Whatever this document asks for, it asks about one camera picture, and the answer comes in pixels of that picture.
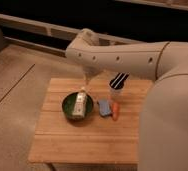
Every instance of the wooden tabletop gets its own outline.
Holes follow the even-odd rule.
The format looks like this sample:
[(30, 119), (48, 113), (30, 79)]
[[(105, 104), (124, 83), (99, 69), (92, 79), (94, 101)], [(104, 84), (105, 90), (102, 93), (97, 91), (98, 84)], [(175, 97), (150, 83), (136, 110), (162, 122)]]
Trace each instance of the wooden tabletop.
[(129, 80), (120, 98), (118, 121), (99, 115), (97, 100), (109, 98), (109, 80), (94, 79), (88, 94), (94, 100), (92, 113), (83, 121), (69, 122), (62, 101), (79, 91), (81, 79), (50, 81), (29, 153), (30, 162), (135, 164), (138, 162), (138, 122), (144, 97), (152, 85), (147, 80)]

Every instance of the floor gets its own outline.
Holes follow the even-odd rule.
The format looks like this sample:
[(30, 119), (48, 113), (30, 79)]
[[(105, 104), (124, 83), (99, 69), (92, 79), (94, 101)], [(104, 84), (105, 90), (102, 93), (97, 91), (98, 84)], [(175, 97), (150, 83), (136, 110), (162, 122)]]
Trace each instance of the floor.
[[(83, 72), (80, 66), (65, 58), (16, 45), (9, 45), (3, 50), (0, 60), (6, 63), (9, 55), (16, 57), (18, 63), (15, 65), (21, 66), (20, 64), (25, 62), (31, 67), (25, 69), (25, 73), (15, 81), (16, 84), (13, 84), (9, 91), (0, 89), (0, 170), (48, 171), (44, 164), (31, 164), (27, 161), (47, 85), (51, 77), (82, 78)], [(104, 72), (99, 77), (112, 78), (113, 74)], [(3, 78), (2, 87), (8, 87), (7, 84), (11, 82), (10, 75), (6, 78), (4, 70), (1, 69), (0, 77)], [(136, 170), (133, 165), (55, 164), (55, 167), (59, 171)]]

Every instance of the bowl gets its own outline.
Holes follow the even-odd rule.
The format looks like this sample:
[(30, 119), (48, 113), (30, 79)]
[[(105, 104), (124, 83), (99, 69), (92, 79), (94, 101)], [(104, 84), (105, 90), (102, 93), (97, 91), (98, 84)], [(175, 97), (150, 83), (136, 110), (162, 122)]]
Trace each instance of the bowl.
[(93, 99), (87, 94), (87, 102), (86, 102), (86, 110), (85, 110), (85, 117), (84, 118), (75, 118), (72, 115), (74, 110), (74, 105), (76, 102), (78, 92), (74, 92), (69, 94), (62, 102), (62, 111), (64, 112), (67, 119), (70, 120), (83, 120), (85, 119), (89, 113), (93, 110), (94, 102)]

